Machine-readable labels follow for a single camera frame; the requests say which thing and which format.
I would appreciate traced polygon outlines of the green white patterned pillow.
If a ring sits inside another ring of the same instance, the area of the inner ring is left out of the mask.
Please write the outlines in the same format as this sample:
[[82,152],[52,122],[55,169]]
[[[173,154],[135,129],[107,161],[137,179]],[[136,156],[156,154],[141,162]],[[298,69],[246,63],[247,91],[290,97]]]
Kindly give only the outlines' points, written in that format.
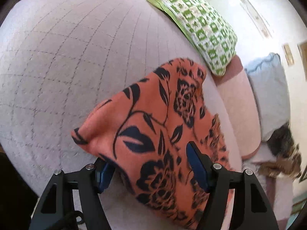
[[223,76],[236,55],[237,35],[206,0],[147,0],[165,12],[205,60],[212,74]]

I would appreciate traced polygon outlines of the pink quilted bed mattress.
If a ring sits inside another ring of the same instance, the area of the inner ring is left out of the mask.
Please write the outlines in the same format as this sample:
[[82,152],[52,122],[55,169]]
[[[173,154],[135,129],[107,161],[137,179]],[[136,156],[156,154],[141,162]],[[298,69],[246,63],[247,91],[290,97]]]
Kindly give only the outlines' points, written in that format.
[[72,140],[99,102],[178,57],[204,64],[146,0],[21,0],[1,26],[1,144],[41,194],[96,157]]

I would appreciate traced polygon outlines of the pink bolster cushion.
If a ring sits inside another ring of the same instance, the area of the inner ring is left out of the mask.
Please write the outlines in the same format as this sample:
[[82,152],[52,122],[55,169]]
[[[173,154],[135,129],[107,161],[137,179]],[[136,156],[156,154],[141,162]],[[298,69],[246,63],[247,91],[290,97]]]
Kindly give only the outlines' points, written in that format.
[[252,158],[261,143],[261,129],[254,94],[239,56],[235,55],[223,76],[213,80],[228,113],[243,160]]

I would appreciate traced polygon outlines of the brown wall picture frame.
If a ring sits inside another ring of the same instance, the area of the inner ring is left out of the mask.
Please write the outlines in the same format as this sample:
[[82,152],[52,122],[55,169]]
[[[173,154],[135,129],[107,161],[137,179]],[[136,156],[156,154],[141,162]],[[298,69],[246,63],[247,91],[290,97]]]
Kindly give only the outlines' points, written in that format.
[[307,80],[307,41],[299,43],[298,49],[302,60],[304,76],[305,79]]

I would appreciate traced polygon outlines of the orange black floral garment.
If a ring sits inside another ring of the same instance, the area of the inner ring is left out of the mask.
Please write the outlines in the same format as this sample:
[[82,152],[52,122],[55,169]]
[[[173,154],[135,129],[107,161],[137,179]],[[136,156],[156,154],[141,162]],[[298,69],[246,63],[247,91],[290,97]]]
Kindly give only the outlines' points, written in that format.
[[118,168],[140,203],[187,229],[196,228],[209,197],[188,163],[187,143],[229,168],[220,119],[204,103],[206,75],[191,59],[170,60],[102,101],[72,132],[78,146]]

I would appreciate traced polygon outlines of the light blue grey pillow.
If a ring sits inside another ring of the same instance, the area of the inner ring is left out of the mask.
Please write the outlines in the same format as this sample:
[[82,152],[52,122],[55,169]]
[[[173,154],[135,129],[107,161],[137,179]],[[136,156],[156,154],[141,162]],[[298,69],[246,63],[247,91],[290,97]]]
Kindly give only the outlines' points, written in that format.
[[261,140],[267,141],[273,132],[290,121],[290,99],[284,67],[279,54],[251,61],[245,66],[257,104]]

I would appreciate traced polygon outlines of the dark brown patterned cloth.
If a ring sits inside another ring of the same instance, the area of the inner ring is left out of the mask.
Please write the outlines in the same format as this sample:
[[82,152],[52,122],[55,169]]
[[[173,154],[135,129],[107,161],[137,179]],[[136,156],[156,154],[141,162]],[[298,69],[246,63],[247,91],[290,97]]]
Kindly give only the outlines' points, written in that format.
[[294,180],[301,176],[299,144],[295,144],[288,122],[273,132],[267,145],[276,161],[262,163],[258,174],[274,179],[289,177]]

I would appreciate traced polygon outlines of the small wall picture frame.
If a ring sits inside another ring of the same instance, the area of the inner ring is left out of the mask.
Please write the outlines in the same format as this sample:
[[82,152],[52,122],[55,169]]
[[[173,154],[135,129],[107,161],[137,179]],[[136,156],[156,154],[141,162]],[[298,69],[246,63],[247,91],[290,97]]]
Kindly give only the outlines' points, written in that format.
[[294,58],[290,49],[290,46],[288,43],[283,44],[283,50],[284,50],[284,54],[285,54],[285,58],[287,61],[288,66],[292,66],[294,65]]

